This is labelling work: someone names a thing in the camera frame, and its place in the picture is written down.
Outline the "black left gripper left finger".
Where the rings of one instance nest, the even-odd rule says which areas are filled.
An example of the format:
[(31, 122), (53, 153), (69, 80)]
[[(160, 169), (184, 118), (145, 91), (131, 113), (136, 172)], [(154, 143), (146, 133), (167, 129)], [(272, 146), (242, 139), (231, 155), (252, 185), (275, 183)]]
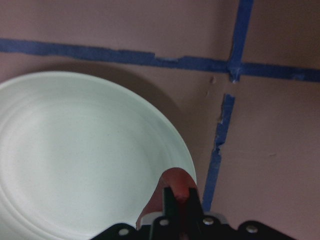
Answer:
[(179, 207), (170, 187), (163, 189), (163, 214), (168, 218), (176, 218), (179, 215)]

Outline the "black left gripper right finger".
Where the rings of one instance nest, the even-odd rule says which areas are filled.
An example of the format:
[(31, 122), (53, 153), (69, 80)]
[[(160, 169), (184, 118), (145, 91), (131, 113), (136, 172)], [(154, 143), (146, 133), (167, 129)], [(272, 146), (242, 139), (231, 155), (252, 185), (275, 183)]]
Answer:
[(187, 215), (189, 218), (200, 218), (203, 216), (203, 209), (196, 188), (189, 188), (187, 200)]

